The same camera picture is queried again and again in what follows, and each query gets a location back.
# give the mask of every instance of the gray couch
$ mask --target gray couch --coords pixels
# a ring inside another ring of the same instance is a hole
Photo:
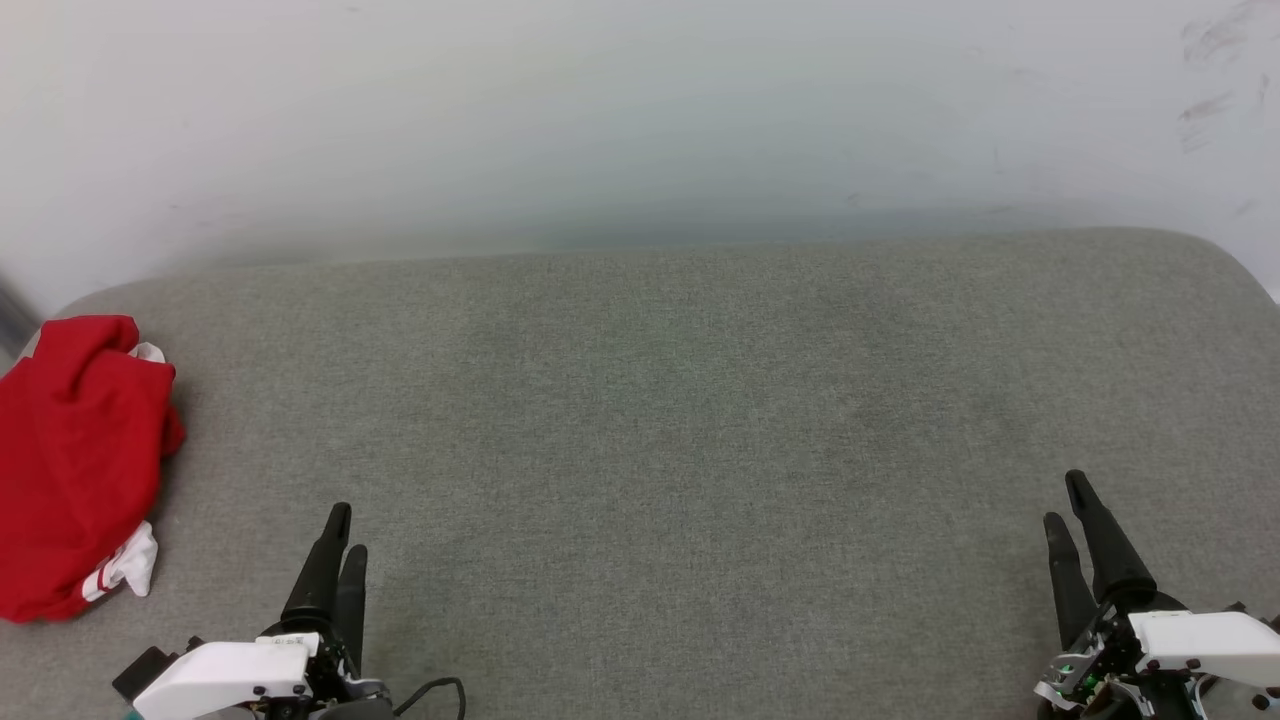
[[[1192,237],[262,268],[65,313],[138,319],[189,438],[152,594],[0,628],[5,717],[118,719],[147,646],[252,638],[340,500],[366,674],[460,675],[475,720],[1032,717],[1070,468],[1164,589],[1280,612],[1280,314]]]

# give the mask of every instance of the white wall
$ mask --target white wall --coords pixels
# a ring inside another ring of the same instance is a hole
[[[1280,1],[6,0],[0,274],[1142,224],[1280,290]]]

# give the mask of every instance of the black cable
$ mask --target black cable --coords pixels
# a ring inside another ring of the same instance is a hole
[[[422,700],[422,696],[425,696],[429,691],[439,688],[442,685],[458,687],[458,720],[462,720],[467,714],[467,693],[466,691],[462,689],[462,680],[457,678],[440,678],[438,680],[431,680],[430,683],[426,683],[421,688],[417,688],[417,692],[411,694],[408,700],[404,701],[403,705],[401,705],[399,707],[396,708],[394,712],[392,712],[392,715],[399,717],[401,714],[412,707],[415,702]]]

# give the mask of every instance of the gray upholstery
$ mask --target gray upholstery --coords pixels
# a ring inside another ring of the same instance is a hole
[[[147,646],[252,638],[339,500],[366,674],[461,675],[475,720],[1032,717],[1073,466],[1164,589],[1280,612],[1280,315],[1196,238],[268,268],[86,313],[165,350],[189,438],[152,594],[0,628],[6,717],[120,717]]]

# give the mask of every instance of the folded clothing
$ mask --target folded clothing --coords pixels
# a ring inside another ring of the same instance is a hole
[[[122,579],[146,594],[145,520],[184,438],[173,379],[115,315],[45,323],[0,379],[0,618],[65,620]]]

